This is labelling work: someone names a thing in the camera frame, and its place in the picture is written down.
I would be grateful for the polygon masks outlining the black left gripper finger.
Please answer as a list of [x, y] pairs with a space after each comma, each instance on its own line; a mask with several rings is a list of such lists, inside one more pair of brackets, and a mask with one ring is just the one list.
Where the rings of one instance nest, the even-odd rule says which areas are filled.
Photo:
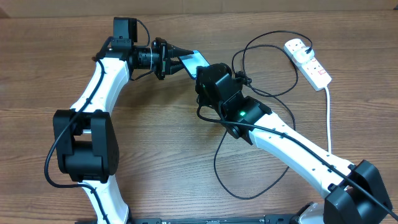
[[180, 71], [183, 68], [184, 66], [180, 61], [171, 61], [169, 67], [169, 74], [173, 75], [174, 73]]
[[182, 57], [182, 56], [194, 54], [194, 52], [192, 50], [182, 49], [182, 48], [176, 47], [172, 44], [167, 44], [167, 51], [168, 51], [168, 56], [170, 58]]

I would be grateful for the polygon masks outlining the blue Samsung Galaxy smartphone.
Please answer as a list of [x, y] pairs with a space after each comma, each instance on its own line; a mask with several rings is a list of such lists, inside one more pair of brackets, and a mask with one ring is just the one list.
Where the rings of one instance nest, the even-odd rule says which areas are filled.
[[208, 67], [210, 64], [200, 51], [194, 50], [193, 54], [179, 57], [191, 79], [197, 79], [197, 67]]

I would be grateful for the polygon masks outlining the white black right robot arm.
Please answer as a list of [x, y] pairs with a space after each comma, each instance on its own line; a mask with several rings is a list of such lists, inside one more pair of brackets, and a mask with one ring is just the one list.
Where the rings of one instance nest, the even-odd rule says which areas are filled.
[[233, 77], [223, 64], [197, 68], [195, 91], [200, 107], [213, 108], [227, 133], [280, 159], [304, 178], [324, 200], [310, 203], [291, 223], [380, 223], [392, 211], [378, 169], [335, 156], [287, 126], [268, 106], [242, 93], [246, 77]]

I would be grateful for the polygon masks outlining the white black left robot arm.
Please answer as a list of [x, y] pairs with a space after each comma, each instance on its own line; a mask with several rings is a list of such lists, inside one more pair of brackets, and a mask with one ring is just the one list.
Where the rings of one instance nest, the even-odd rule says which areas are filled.
[[135, 70], [159, 80], [184, 68], [193, 54], [158, 37], [137, 45], [136, 18], [115, 17], [113, 35], [93, 57], [94, 74], [80, 98], [53, 116], [55, 141], [44, 165], [47, 182], [60, 189], [83, 188], [96, 212], [95, 223], [132, 223], [116, 181], [119, 146], [111, 122], [116, 100]]

